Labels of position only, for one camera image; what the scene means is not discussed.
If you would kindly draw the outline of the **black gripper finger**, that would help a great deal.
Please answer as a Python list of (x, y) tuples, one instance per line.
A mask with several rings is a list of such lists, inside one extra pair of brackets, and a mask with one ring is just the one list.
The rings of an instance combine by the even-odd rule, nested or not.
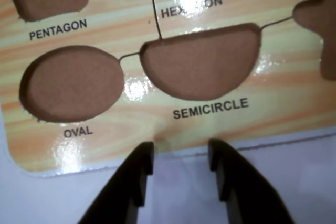
[(119, 166), (79, 223), (137, 223), (153, 174), (154, 144), (139, 144)]
[(294, 223), (269, 181), (228, 143), (209, 140), (208, 160), (229, 223)]

